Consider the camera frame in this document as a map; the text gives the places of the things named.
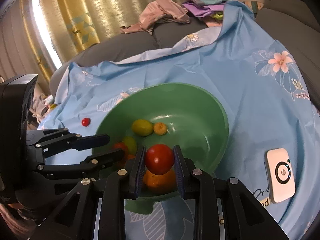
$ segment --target bowl rim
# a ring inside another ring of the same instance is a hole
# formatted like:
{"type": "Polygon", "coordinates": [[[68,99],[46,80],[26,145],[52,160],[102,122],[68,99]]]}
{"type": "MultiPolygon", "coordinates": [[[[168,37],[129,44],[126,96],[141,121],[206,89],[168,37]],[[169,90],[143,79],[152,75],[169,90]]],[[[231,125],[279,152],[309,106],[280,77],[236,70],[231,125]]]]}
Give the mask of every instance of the bowl rim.
{"type": "MultiPolygon", "coordinates": [[[[213,100],[219,105],[220,107],[220,110],[222,112],[222,115],[223,115],[223,118],[224,118],[224,124],[225,124],[225,128],[226,130],[228,130],[228,135],[227,135],[227,139],[225,140],[225,142],[223,143],[223,145],[221,146],[221,149],[223,149],[223,151],[220,151],[220,153],[218,154],[217,158],[219,159],[219,163],[221,162],[224,154],[225,154],[225,151],[226,151],[226,148],[227,148],[227,144],[228,144],[228,137],[229,137],[229,122],[228,122],[228,116],[227,116],[227,113],[224,109],[224,107],[222,106],[222,104],[220,103],[220,101],[213,95],[211,94],[209,91],[201,88],[201,87],[198,87],[198,86],[195,86],[195,85],[192,85],[192,84],[189,84],[189,83],[182,83],[182,82],[173,82],[173,83],[161,83],[161,84],[156,84],[156,85],[153,85],[153,86],[149,86],[149,87],[146,87],[146,88],[143,88],[131,95],[129,95],[128,97],[124,98],[121,102],[119,102],[118,104],[116,104],[107,114],[106,116],[103,118],[102,122],[100,123],[100,125],[98,126],[95,134],[97,135],[98,131],[100,130],[101,126],[102,126],[102,123],[104,121],[104,119],[112,112],[112,111],[115,111],[117,106],[119,106],[120,104],[122,104],[124,101],[126,101],[128,98],[130,98],[131,96],[135,95],[136,93],[139,93],[141,91],[144,91],[146,89],[150,89],[150,88],[154,88],[154,87],[160,87],[160,86],[166,86],[166,85],[183,85],[183,86],[189,86],[189,87],[193,87],[193,88],[196,88],[196,89],[199,89],[201,90],[202,92],[205,92],[207,95],[209,95],[211,98],[213,98],[213,100]]],[[[173,198],[175,196],[178,196],[179,193],[178,191],[173,191],[173,192],[169,192],[167,194],[163,194],[163,195],[157,195],[157,196],[149,196],[149,197],[143,197],[143,196],[139,196],[139,198],[137,199],[142,201],[142,200],[154,200],[155,202],[158,202],[158,201],[163,201],[163,199],[169,199],[169,198],[173,198]]]]}

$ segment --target green fruit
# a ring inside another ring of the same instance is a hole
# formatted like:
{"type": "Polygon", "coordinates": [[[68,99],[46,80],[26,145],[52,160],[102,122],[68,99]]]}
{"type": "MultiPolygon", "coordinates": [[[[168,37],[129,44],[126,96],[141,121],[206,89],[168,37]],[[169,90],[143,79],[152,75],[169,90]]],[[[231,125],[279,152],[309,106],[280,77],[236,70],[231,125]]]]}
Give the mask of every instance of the green fruit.
{"type": "Polygon", "coordinates": [[[136,152],[138,150],[138,146],[137,146],[136,141],[132,137],[126,136],[122,139],[122,142],[127,146],[130,154],[136,155],[136,152]]]}
{"type": "Polygon", "coordinates": [[[147,120],[138,119],[133,122],[131,130],[140,136],[148,136],[153,132],[153,124],[147,120]]]}

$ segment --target bed sheet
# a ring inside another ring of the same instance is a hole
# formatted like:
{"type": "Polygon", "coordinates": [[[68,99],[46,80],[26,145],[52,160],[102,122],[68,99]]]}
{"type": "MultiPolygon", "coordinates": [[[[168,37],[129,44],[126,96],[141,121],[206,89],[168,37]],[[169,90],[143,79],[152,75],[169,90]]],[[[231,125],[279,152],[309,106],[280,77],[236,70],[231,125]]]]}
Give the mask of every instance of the bed sheet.
{"type": "MultiPolygon", "coordinates": [[[[221,29],[190,34],[173,48],[89,68],[70,64],[57,91],[59,105],[39,128],[95,134],[123,93],[170,82],[202,87],[220,101],[228,116],[229,140],[216,176],[239,178],[289,238],[299,239],[320,210],[320,117],[292,55],[254,22],[242,3],[226,3],[221,29]],[[88,127],[81,126],[84,117],[91,118],[88,127]],[[275,148],[289,153],[296,193],[272,204],[264,155],[275,148]]],[[[79,163],[90,154],[69,150],[46,163],[79,163]]],[[[127,239],[192,239],[194,202],[176,197],[156,203],[151,215],[126,212],[125,220],[127,239]]],[[[221,210],[220,224],[224,239],[221,210]]]]}

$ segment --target purple cloth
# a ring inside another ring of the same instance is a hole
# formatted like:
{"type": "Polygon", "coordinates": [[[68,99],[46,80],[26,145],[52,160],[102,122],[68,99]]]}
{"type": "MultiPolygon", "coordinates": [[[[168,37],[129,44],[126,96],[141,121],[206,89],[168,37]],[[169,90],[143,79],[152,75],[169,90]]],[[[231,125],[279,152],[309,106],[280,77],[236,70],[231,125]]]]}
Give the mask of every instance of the purple cloth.
{"type": "Polygon", "coordinates": [[[209,16],[215,12],[221,12],[224,8],[224,4],[197,6],[193,2],[184,2],[182,5],[187,8],[188,11],[190,11],[194,16],[200,18],[209,16]]]}

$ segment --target metal screw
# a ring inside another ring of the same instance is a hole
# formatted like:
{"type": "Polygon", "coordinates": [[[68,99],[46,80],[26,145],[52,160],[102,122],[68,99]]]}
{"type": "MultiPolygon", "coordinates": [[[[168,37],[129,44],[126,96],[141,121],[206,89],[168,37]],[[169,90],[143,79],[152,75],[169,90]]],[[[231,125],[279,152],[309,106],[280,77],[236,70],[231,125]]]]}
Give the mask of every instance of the metal screw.
{"type": "Polygon", "coordinates": [[[127,174],[127,170],[125,170],[125,169],[122,169],[122,170],[118,171],[118,175],[120,175],[120,176],[123,176],[123,175],[126,175],[126,174],[127,174]]]}
{"type": "Polygon", "coordinates": [[[238,184],[239,180],[237,178],[230,178],[229,179],[231,184],[238,184]]]}
{"type": "Polygon", "coordinates": [[[193,173],[194,175],[201,175],[201,174],[202,174],[202,171],[201,171],[200,169],[194,169],[194,170],[192,171],[192,173],[193,173]]]}
{"type": "Polygon", "coordinates": [[[85,178],[85,179],[82,179],[82,180],[81,180],[81,184],[82,184],[82,185],[88,185],[90,182],[91,182],[91,180],[88,179],[88,178],[85,178]]]}

